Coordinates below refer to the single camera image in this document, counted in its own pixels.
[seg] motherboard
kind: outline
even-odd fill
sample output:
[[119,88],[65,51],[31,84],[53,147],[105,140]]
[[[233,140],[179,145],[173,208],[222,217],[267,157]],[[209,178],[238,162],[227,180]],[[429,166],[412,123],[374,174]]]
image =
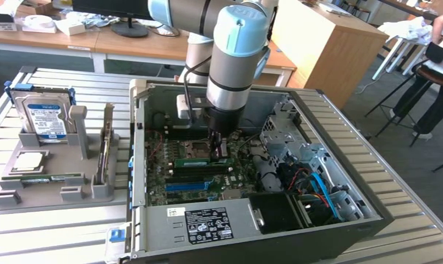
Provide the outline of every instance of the motherboard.
[[229,139],[230,158],[210,161],[209,139],[173,139],[167,131],[147,132],[147,195],[150,206],[231,200],[257,192],[253,158],[239,151],[247,136]]

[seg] slotted metal table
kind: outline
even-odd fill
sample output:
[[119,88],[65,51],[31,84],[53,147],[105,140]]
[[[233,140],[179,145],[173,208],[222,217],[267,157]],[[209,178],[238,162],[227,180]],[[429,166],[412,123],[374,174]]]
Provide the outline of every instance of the slotted metal table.
[[[42,68],[27,75],[25,81],[30,84],[75,88],[78,104],[89,108],[90,133],[97,133],[103,125],[106,102],[115,104],[114,127],[122,137],[118,183],[111,202],[0,214],[0,263],[103,263],[106,231],[126,221],[129,83],[135,78]],[[376,237],[357,243],[337,259],[321,263],[443,263],[443,223],[327,97],[315,90],[298,90],[298,93],[396,217]],[[0,99],[0,174],[19,141],[21,127],[18,112],[5,95]],[[318,140],[307,126],[305,130],[311,140]]]

